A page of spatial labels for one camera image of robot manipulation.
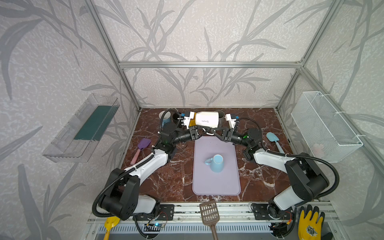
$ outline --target marble tabletop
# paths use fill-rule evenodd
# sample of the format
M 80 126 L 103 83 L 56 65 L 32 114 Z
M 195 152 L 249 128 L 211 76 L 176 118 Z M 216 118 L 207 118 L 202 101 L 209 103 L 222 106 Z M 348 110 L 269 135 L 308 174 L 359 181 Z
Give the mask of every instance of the marble tabletop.
M 131 143 L 122 164 L 122 169 L 129 163 L 137 150 L 137 144 L 142 138 L 152 140 L 150 146 L 156 143 L 159 130 L 159 113 L 165 109 L 143 109 L 136 125 Z M 277 151 L 275 143 L 266 138 L 267 132 L 275 133 L 284 152 L 292 153 L 288 140 L 273 108 L 198 108 L 178 109 L 185 111 L 216 111 L 234 113 L 237 116 L 248 117 L 259 123 L 263 131 L 263 140 L 267 148 Z M 241 121 L 238 131 L 244 133 L 246 129 L 256 127 L 251 121 Z M 287 174 L 265 165 L 248 162 L 243 156 L 245 147 L 236 146 L 237 165 L 239 169 L 241 192 L 238 196 L 196 195 L 192 191 L 194 142 L 178 145 L 178 152 L 172 160 L 156 170 L 140 186 L 140 194 L 149 195 L 161 202 L 201 202 L 215 199 L 216 201 L 268 201 L 286 189 L 290 184 Z M 150 148 L 145 148 L 139 155 L 138 161 L 150 154 Z

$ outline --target leaf pattern wallpaper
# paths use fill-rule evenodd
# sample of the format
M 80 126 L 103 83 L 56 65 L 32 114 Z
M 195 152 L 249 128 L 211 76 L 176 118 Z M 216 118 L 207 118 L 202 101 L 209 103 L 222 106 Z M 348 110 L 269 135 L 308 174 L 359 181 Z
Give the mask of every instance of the leaf pattern wallpaper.
M 120 61 L 299 61 L 327 1 L 95 0 Z M 276 106 L 294 69 L 125 69 L 142 106 Z
M 79 239 L 137 111 L 82 1 L 0 0 L 0 239 Z M 87 163 L 42 156 L 89 94 L 120 107 Z
M 383 0 L 344 1 L 305 66 L 381 153 L 384 153 L 383 16 Z M 308 146 L 290 113 L 303 91 L 313 89 L 300 77 L 280 109 L 298 152 Z M 342 179 L 335 193 L 325 200 L 332 202 L 348 237 L 381 239 L 384 235 L 383 176 L 361 149 L 335 167 Z

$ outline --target green mat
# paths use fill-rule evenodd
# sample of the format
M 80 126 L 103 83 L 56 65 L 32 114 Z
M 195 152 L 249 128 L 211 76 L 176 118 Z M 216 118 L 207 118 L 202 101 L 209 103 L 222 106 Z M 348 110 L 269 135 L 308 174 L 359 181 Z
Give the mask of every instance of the green mat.
M 97 106 L 74 139 L 100 141 L 118 108 L 119 106 Z

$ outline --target glove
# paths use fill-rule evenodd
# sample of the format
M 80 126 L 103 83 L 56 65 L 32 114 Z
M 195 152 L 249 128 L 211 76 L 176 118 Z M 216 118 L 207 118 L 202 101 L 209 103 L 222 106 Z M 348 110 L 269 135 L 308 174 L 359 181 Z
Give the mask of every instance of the glove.
M 300 240 L 331 240 L 333 234 L 327 233 L 321 236 L 321 228 L 324 223 L 325 213 L 320 213 L 319 207 L 315 206 L 312 210 L 312 206 L 308 205 L 307 211 L 304 211 L 304 207 L 300 208 L 300 219 L 299 219 L 299 239 Z

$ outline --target yellow spoon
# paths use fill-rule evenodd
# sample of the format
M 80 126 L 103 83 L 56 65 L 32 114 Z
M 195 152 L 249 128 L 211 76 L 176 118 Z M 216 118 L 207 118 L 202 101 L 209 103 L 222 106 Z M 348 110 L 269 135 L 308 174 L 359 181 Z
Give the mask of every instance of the yellow spoon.
M 120 221 L 120 218 L 118 217 L 109 217 L 104 223 L 104 227 L 107 229 L 107 232 L 105 233 L 104 240 L 109 239 L 109 234 L 111 232 L 111 229 L 115 227 Z

